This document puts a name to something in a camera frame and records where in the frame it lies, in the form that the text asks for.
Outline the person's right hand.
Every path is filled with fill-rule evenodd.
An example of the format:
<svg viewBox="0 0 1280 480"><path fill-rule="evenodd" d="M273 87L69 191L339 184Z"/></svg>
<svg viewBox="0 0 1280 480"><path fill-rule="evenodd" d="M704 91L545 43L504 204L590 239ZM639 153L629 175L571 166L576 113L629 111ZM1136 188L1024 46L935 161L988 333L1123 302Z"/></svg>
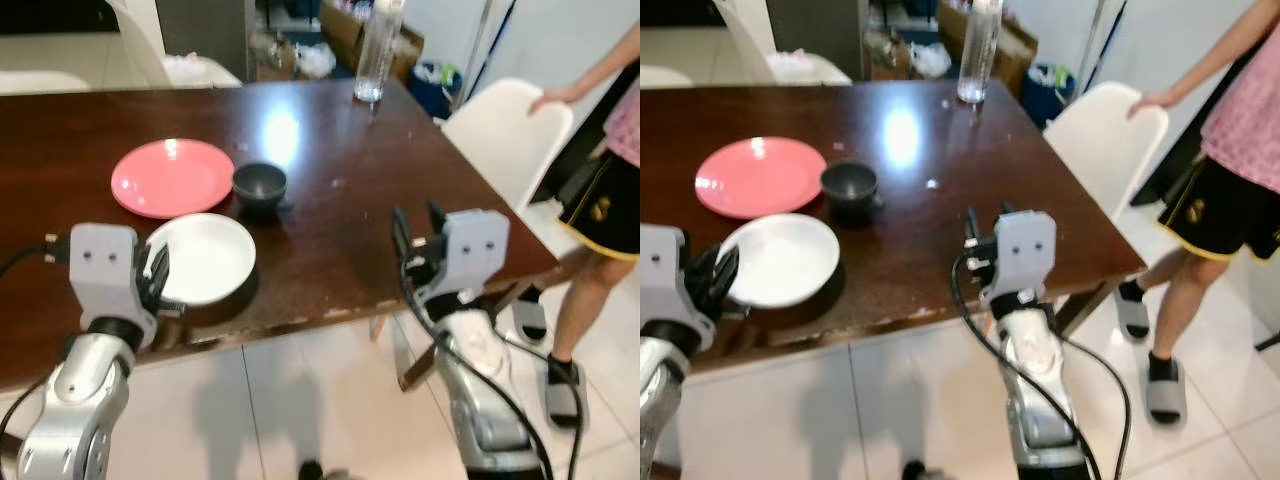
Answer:
<svg viewBox="0 0 1280 480"><path fill-rule="evenodd" d="M571 86L558 90L545 90L541 93L541 96L532 102L532 105L527 110L527 114L531 116L541 108L552 104L573 105L579 102L588 92L589 90L579 86Z"/></svg>
<svg viewBox="0 0 1280 480"><path fill-rule="evenodd" d="M1180 90L1165 90L1155 93L1146 93L1130 108L1128 116L1133 118L1139 111L1149 108L1169 110L1170 108L1175 108L1180 104L1185 96L1187 93Z"/></svg>

